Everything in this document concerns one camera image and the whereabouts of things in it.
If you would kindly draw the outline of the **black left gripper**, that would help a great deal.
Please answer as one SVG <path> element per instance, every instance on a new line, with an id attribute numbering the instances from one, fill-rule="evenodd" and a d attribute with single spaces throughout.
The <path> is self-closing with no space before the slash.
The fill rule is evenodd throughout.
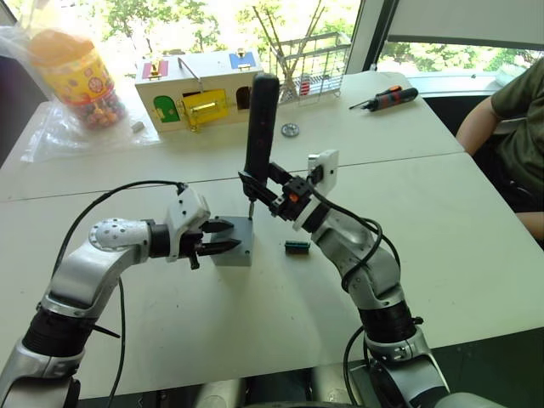
<path id="1" fill-rule="evenodd" d="M 199 269 L 198 256 L 218 255 L 237 247 L 240 240 L 229 238 L 224 241 L 202 242 L 205 233 L 214 234 L 230 230 L 234 225 L 221 218 L 208 219 L 201 226 L 186 230 L 180 237 L 178 258 L 186 258 L 192 270 Z"/>

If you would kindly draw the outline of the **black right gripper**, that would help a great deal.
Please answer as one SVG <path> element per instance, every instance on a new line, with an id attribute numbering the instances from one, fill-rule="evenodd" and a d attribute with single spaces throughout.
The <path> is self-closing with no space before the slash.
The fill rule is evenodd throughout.
<path id="1" fill-rule="evenodd" d="M 268 173 L 256 176 L 246 171 L 238 172 L 243 192 L 250 201 L 250 208 L 257 201 L 262 202 L 273 217 L 286 221 L 306 222 L 317 204 L 312 202 L 312 190 L 309 183 L 300 176 L 292 176 L 283 167 L 271 162 Z M 276 195 L 267 188 L 268 179 L 281 186 L 281 194 Z"/>

